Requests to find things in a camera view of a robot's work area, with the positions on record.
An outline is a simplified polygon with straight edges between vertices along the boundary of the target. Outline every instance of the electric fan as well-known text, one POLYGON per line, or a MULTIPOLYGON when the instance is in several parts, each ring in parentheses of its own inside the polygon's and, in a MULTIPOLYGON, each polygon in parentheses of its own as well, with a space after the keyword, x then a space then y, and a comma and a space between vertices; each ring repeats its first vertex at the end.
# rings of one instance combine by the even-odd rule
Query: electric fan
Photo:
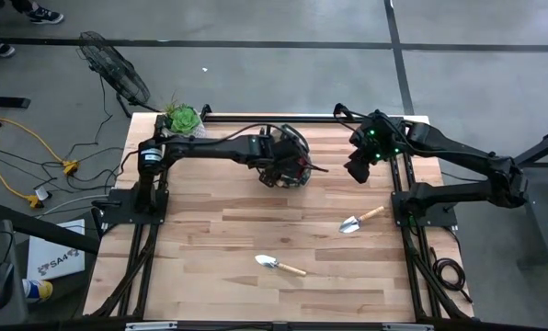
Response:
POLYGON ((128 118, 131 117, 131 113, 125 107, 121 97, 127 99, 133 106, 159 112, 146 105, 150 97, 149 89, 135 72, 133 64, 120 55, 114 47, 109 46, 102 36, 93 31, 80 33, 80 52, 84 54, 90 69, 100 74, 117 91, 117 100, 128 118))

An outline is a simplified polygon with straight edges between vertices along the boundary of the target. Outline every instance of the cable connector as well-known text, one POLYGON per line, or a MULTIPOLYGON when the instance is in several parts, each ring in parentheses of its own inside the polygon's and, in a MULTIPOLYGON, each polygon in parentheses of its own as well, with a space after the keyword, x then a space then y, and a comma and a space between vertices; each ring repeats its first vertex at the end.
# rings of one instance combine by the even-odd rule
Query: cable connector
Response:
POLYGON ((66 176, 72 176, 76 171, 78 171, 78 167, 79 167, 77 160, 63 161, 62 165, 63 165, 63 173, 66 176))
POLYGON ((27 200, 29 201, 31 208, 40 209, 44 207, 43 202, 41 202, 36 195, 28 196, 27 200))

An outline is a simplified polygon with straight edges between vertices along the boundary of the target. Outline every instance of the trowel wooden handle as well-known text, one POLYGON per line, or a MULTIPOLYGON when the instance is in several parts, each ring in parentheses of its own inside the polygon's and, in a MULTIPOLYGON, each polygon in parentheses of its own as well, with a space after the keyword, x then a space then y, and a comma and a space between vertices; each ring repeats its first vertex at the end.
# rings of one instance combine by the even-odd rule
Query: trowel wooden handle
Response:
POLYGON ((302 271, 302 270, 297 269, 295 267, 287 266, 287 265, 285 265, 283 263, 280 263, 280 262, 278 264, 278 268, 281 269, 281 270, 293 273, 295 275, 301 276, 301 277, 304 277, 304 276, 307 275, 306 271, 302 271))
POLYGON ((384 207, 381 206, 381 207, 378 207, 377 209, 373 210, 373 211, 368 211, 366 212, 365 214, 361 215, 360 216, 360 219, 362 221, 364 220, 368 220, 370 217, 376 215, 377 213, 381 212, 381 211, 384 211, 384 207))

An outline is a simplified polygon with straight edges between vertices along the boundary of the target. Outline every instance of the wooden table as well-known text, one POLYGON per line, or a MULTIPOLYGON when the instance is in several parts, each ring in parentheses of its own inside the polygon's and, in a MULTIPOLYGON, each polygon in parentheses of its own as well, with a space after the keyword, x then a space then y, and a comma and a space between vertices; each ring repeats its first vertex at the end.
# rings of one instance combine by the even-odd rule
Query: wooden table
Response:
MULTIPOLYGON (((125 154, 151 137, 155 116, 133 114, 125 154)), ((410 119, 428 121, 423 116, 410 119)), ((207 129, 211 137, 223 137, 243 126, 211 123, 207 129)), ((389 166, 371 166, 368 182, 360 185, 343 167, 354 150, 350 131, 337 124, 292 126, 308 140, 313 163, 329 169, 313 172, 304 188, 268 188, 255 170, 229 160, 183 159, 172 166, 170 205, 155 249, 146 319, 414 321, 402 237, 389 200, 394 190, 389 166), (338 232, 349 216, 379 206, 385 211, 356 233, 338 232), (258 254, 308 275, 264 268, 254 260, 258 254)), ((437 159, 414 157, 413 165, 418 181, 442 184, 437 159)), ((117 186, 131 188, 137 178, 132 157, 117 186)), ((406 189, 404 177, 402 182, 406 189)), ((132 231, 132 225, 120 225, 102 239, 85 314, 95 311, 123 276, 132 231)), ((449 233, 438 228, 427 232, 438 257, 461 262, 449 233)), ((426 283, 419 284, 429 312, 426 283)), ((130 308, 137 289, 133 287, 130 308)), ((449 295, 472 315, 460 293, 449 295)))

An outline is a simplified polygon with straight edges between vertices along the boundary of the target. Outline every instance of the concrete floor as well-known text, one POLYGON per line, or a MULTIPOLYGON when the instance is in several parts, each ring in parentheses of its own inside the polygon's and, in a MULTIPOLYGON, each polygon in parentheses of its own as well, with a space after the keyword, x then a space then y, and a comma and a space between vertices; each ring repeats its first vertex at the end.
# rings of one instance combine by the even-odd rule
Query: concrete floor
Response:
MULTIPOLYGON (((0 35, 76 38, 94 30, 109 39, 390 42, 383 0, 43 0, 60 10, 60 26, 33 27, 9 6, 0 10, 0 35)), ((548 44, 548 0, 393 0, 402 42, 548 44)), ((0 59, 0 95, 30 97, 28 110, 1 109, 59 154, 90 142, 105 118, 96 74, 73 46, 17 46, 0 59)), ((356 111, 404 114, 390 50, 227 49, 122 47, 162 107, 174 91, 195 107, 226 112, 329 113, 337 102, 356 111)), ((415 113, 454 140, 498 154, 516 155, 548 133, 548 52, 404 51, 415 113)), ((98 147, 76 157, 122 146, 129 126, 107 86, 115 114, 98 147)), ((51 156, 28 136, 5 126, 0 148, 34 160, 51 156)), ((16 165, 18 160, 2 156, 16 165)), ((119 152, 85 162, 91 177, 119 162, 119 152)), ((26 170, 45 176, 38 166, 26 170)), ((38 180, 1 165, 12 185, 30 192, 38 180)), ((471 176, 455 165, 442 170, 471 176)), ((447 184, 454 179, 445 178, 447 184)), ((79 195, 56 193, 48 207, 79 195)), ((32 213, 0 185, 0 203, 32 213)), ((548 266, 519 271, 516 260, 542 249, 523 209, 461 204, 462 256, 476 315, 489 322, 548 327, 548 266)), ((60 222, 80 214, 49 218, 60 222)))

